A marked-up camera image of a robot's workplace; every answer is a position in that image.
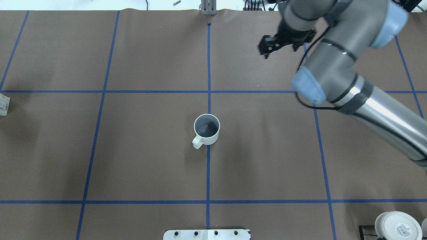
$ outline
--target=white container lid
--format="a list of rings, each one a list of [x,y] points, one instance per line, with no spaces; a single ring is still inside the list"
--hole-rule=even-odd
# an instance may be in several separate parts
[[[375,231],[387,240],[421,240],[420,224],[410,215],[399,212],[385,212],[375,220]]]

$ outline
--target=grid line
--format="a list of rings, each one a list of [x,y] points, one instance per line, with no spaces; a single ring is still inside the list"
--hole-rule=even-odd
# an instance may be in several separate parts
[[[211,113],[211,22],[208,22],[208,113]],[[211,146],[207,146],[206,156],[206,228],[211,225]]]
[[[88,196],[89,181],[91,178],[92,164],[94,162],[95,148],[97,145],[98,132],[99,132],[99,124],[101,122],[102,108],[104,106],[105,92],[107,90],[108,75],[109,75],[109,71],[110,71],[111,58],[113,57],[114,41],[116,39],[116,32],[117,32],[117,25],[119,23],[119,16],[120,16],[120,11],[117,11],[116,22],[114,25],[113,38],[111,41],[110,55],[108,57],[107,70],[105,72],[104,88],[102,90],[101,103],[99,104],[98,120],[97,120],[97,126],[95,128],[95,135],[94,135],[94,142],[92,145],[91,158],[89,160],[88,174],[86,176],[85,191],[83,193],[83,203],[82,203],[82,208],[80,210],[79,224],[77,226],[76,240],[79,240],[79,238],[80,238],[80,231],[82,229],[83,216],[85,214],[85,202],[86,202],[86,198]]]
[[[411,85],[412,93],[414,94],[415,103],[417,104],[420,116],[422,118],[424,118],[423,111],[421,110],[420,102],[418,101],[417,93],[415,92],[414,84],[412,83],[411,75],[409,74],[408,66],[406,65],[406,61],[405,61],[405,58],[403,56],[402,49],[400,47],[397,35],[395,36],[395,40],[396,40],[396,45],[397,45],[398,50],[399,50],[400,57],[402,59],[403,66],[405,68],[406,76],[408,77],[409,85]]]
[[[163,205],[206,204],[206,200],[0,200],[0,204]],[[427,202],[427,199],[297,199],[297,200],[209,200],[210,204],[325,204],[325,203]]]
[[[103,90],[0,90],[0,93],[89,93],[96,94],[102,93]],[[390,90],[385,91],[388,94],[427,94],[427,91],[398,91]],[[292,90],[106,90],[106,94],[116,93],[146,93],[146,94],[294,94]]]
[[[12,63],[13,55],[15,54],[16,47],[18,46],[19,39],[21,38],[22,31],[24,30],[25,23],[28,19],[28,15],[29,15],[29,11],[27,11],[25,14],[25,18],[24,18],[24,21],[22,22],[21,29],[19,30],[18,37],[16,38],[15,45],[13,46],[12,53],[10,54],[6,69],[4,70],[3,78],[0,82],[0,90],[3,88],[4,81],[6,80],[7,72],[9,71],[10,64]]]
[[[304,52],[305,53],[307,52],[307,45],[305,43],[304,43]],[[332,202],[330,200],[328,173],[326,171],[325,155],[323,153],[322,135],[320,133],[319,118],[317,116],[316,109],[313,109],[313,113],[314,113],[314,120],[316,122],[316,131],[317,131],[317,140],[319,142],[320,159],[322,160],[322,169],[323,169],[323,178],[325,181],[326,197],[328,199],[327,203],[328,203],[328,209],[329,209],[330,226],[332,229],[333,240],[336,240],[335,220],[333,218]]]

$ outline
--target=white mug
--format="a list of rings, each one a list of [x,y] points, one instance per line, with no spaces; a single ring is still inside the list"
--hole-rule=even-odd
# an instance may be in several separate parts
[[[193,139],[193,146],[199,149],[202,144],[211,145],[218,139],[221,125],[216,116],[212,114],[202,114],[194,121],[194,132],[196,137]]]

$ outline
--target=barcode label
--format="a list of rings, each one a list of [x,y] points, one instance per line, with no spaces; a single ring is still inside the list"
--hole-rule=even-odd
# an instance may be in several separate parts
[[[7,115],[7,109],[9,108],[10,98],[0,94],[0,116]]]
[[[396,233],[401,237],[407,238],[412,235],[412,229],[404,223],[399,223],[396,225]]]

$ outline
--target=cable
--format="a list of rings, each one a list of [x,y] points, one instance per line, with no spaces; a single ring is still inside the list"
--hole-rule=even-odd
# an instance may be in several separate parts
[[[299,68],[302,65],[302,62],[304,61],[304,58],[307,56],[308,52],[311,50],[311,48],[322,38],[326,35],[326,33],[328,32],[328,30],[330,29],[330,27],[328,27],[311,45],[310,47],[308,47],[307,51],[305,51],[304,55],[301,58],[301,61],[299,62],[298,65],[298,69],[297,72],[299,70]],[[301,99],[299,98],[299,95],[297,92],[295,92],[295,97],[296,99],[305,107],[311,108],[311,109],[317,109],[317,110],[335,110],[338,111],[340,108],[339,107],[316,107],[316,106],[310,106],[308,104],[305,104],[301,101]],[[365,121],[368,121],[369,123],[374,124],[375,126],[385,130],[386,132],[392,134],[393,136],[399,138],[400,140],[402,140],[403,142],[405,142],[406,144],[408,144],[409,146],[411,146],[415,151],[417,151],[419,154],[421,154],[421,156],[423,156],[425,159],[427,159],[427,155],[421,150],[419,149],[415,144],[413,144],[411,141],[409,141],[408,139],[406,139],[404,136],[402,136],[401,134],[399,134],[398,132],[394,131],[393,129],[381,124],[380,122],[377,122],[376,120],[365,116],[365,115],[361,115],[359,113],[353,113],[353,116],[359,117],[361,119],[364,119]]]
[[[417,8],[421,9],[421,12],[426,12],[420,5],[417,5]]]
[[[278,4],[278,3],[276,3],[276,4],[274,5],[274,7],[273,7],[273,8],[269,7],[269,8],[268,8],[268,10],[269,10],[269,11],[274,11],[274,9],[276,8],[277,4]]]
[[[409,146],[411,146],[415,151],[417,151],[419,154],[421,154],[423,156],[423,158],[427,159],[427,155],[421,149],[419,149],[415,144],[413,144],[411,141],[409,141],[408,139],[406,139],[400,133],[394,131],[393,129],[391,129],[391,128],[385,126],[385,125],[383,125],[380,122],[377,122],[376,120],[374,120],[374,119],[372,119],[372,118],[370,118],[368,116],[365,116],[365,115],[362,115],[362,114],[359,114],[359,113],[356,113],[356,112],[353,113],[353,116],[359,117],[359,118],[361,118],[361,119],[363,119],[365,121],[368,121],[368,122],[374,124],[377,127],[382,128],[383,130],[386,130],[388,133],[392,134],[393,136],[399,138],[400,140],[402,140],[403,142],[405,142],[406,144],[408,144]]]
[[[338,108],[338,107],[313,107],[313,106],[310,106],[310,105],[308,105],[308,104],[305,104],[305,103],[303,103],[303,102],[301,101],[301,99],[299,98],[299,95],[298,95],[298,93],[297,93],[297,92],[295,92],[295,97],[296,97],[296,99],[298,100],[298,102],[299,102],[300,104],[302,104],[302,105],[304,105],[304,106],[306,106],[306,107],[308,107],[308,108],[311,108],[311,109],[318,109],[318,110],[335,110],[335,111],[338,111],[338,110],[339,110],[339,108]]]
[[[304,58],[307,56],[308,52],[311,50],[311,48],[322,38],[326,35],[326,33],[329,31],[330,27],[328,27],[314,42],[308,47],[307,51],[305,51],[304,55],[301,58],[301,61],[299,62],[298,68],[296,71],[298,72],[299,68],[302,65],[302,62],[304,61]]]
[[[304,58],[307,56],[307,54],[308,54],[308,52],[311,50],[311,48],[322,38],[322,37],[324,37],[325,35],[326,35],[326,33],[328,32],[328,30],[329,30],[329,27],[308,47],[308,49],[307,49],[307,51],[305,51],[305,53],[304,53],[304,55],[302,56],[302,58],[301,58],[301,61],[299,62],[299,65],[298,65],[298,68],[297,68],[297,72],[298,72],[298,70],[299,70],[299,68],[301,67],[301,65],[302,65],[302,62],[304,61]],[[303,103],[302,101],[301,101],[301,99],[299,98],[299,95],[298,95],[298,93],[297,92],[295,92],[295,97],[296,97],[296,99],[302,104],[302,105],[304,105],[304,106],[306,106],[306,107],[308,107],[308,108],[311,108],[311,109],[318,109],[318,110],[336,110],[336,111],[338,111],[339,110],[339,108],[337,108],[337,107],[314,107],[314,106],[310,106],[310,105],[308,105],[308,104],[305,104],[305,103]]]

